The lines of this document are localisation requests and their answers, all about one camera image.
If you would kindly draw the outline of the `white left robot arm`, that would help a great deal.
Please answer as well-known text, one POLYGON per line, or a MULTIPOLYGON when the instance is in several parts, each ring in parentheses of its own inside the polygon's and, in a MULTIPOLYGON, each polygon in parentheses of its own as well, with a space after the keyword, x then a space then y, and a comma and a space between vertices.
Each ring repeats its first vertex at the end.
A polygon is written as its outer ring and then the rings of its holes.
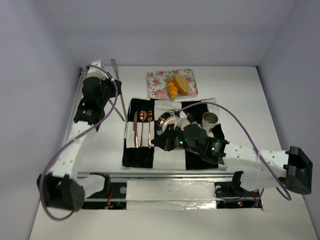
POLYGON ((92 172, 79 178, 78 168, 102 122, 116 110, 115 100, 121 94, 122 82, 117 79, 91 76, 83 80, 81 99, 66 143, 37 178, 40 202, 48 215, 49 208, 77 212, 85 199, 110 192, 108 174, 92 172))

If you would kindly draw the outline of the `yellow bread slice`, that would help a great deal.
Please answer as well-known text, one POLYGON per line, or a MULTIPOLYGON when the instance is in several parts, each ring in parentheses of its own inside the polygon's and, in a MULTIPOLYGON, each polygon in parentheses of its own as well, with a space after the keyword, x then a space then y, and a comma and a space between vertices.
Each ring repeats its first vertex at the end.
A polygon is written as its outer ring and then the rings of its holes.
POLYGON ((177 88, 177 90, 182 94, 182 95, 186 95, 189 91, 189 84, 188 82, 185 80, 185 78, 183 76, 180 75, 176 75, 173 79, 172 79, 173 84, 175 85, 175 87, 177 88))

